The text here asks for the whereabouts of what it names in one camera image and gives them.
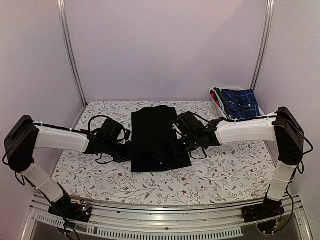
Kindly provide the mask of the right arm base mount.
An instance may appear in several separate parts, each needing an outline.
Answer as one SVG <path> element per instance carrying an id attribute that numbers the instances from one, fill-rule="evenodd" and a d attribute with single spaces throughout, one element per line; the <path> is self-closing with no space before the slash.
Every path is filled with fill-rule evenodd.
<path id="1" fill-rule="evenodd" d="M 257 229 L 264 235 L 274 234 L 283 220 L 285 213 L 282 201 L 274 201 L 265 197 L 260 204 L 241 208 L 245 223 L 258 222 Z"/>

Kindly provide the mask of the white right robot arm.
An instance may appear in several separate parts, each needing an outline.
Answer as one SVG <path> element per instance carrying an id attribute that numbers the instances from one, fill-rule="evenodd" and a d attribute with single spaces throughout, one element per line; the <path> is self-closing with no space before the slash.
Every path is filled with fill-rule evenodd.
<path id="1" fill-rule="evenodd" d="M 278 164 L 266 192 L 266 201 L 259 206 L 262 218 L 269 218 L 278 210 L 287 187 L 293 181 L 296 169 L 307 152 L 304 144 L 311 142 L 287 107 L 279 107 L 274 113 L 246 119 L 220 117 L 213 120 L 190 112 L 180 114 L 172 127 L 180 135 L 184 150 L 188 153 L 200 148 L 245 141 L 275 142 L 278 148 Z"/>

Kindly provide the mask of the black long sleeve shirt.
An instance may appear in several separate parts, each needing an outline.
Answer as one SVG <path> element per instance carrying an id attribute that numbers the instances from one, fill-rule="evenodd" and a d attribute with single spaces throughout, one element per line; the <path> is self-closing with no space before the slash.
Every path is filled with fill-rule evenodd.
<path id="1" fill-rule="evenodd" d="M 192 166 L 173 129 L 176 109 L 144 107 L 131 114 L 131 172 L 166 172 Z"/>

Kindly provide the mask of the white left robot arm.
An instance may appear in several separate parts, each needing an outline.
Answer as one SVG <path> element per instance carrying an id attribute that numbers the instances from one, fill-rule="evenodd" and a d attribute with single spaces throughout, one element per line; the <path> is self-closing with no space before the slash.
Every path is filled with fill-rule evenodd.
<path id="1" fill-rule="evenodd" d="M 106 117 L 102 126 L 76 130 L 37 122 L 23 115 L 4 139 L 3 163 L 20 174 L 41 192 L 63 216 L 74 213 L 74 205 L 66 191 L 54 181 L 34 159 L 37 150 L 60 150 L 85 155 L 108 155 L 114 162 L 130 158 L 131 131 L 119 122 Z"/>

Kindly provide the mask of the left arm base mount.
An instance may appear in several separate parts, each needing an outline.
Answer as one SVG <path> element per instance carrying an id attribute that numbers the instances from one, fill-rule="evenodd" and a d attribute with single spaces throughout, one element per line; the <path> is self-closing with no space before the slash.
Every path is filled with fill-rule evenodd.
<path id="1" fill-rule="evenodd" d="M 92 214 L 92 204 L 82 199 L 73 202 L 68 195 L 64 195 L 57 202 L 50 202 L 48 212 L 62 218 L 88 223 Z"/>

